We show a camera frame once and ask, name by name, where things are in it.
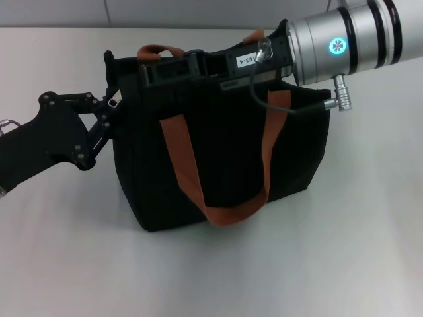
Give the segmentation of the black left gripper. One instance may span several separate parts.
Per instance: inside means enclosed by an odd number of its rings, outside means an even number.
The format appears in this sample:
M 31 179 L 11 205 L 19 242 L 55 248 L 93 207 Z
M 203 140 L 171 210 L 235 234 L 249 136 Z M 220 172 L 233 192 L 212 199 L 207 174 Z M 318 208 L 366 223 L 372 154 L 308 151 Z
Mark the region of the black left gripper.
M 38 101 L 34 119 L 1 136 L 1 195 L 62 162 L 91 169 L 112 137 L 116 113 L 90 92 L 45 92 Z M 79 115 L 90 112 L 96 122 L 87 130 Z

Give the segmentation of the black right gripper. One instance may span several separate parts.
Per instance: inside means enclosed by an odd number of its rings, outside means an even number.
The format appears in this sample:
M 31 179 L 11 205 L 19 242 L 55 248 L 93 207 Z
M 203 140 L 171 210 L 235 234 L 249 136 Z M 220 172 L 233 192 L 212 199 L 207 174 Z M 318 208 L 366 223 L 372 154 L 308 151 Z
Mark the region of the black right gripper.
M 292 73 L 288 37 L 270 36 L 238 48 L 142 64 L 141 82 L 147 87 L 159 87 L 204 77 L 207 83 L 222 90 L 233 90 L 249 86 L 250 81 L 267 83 Z

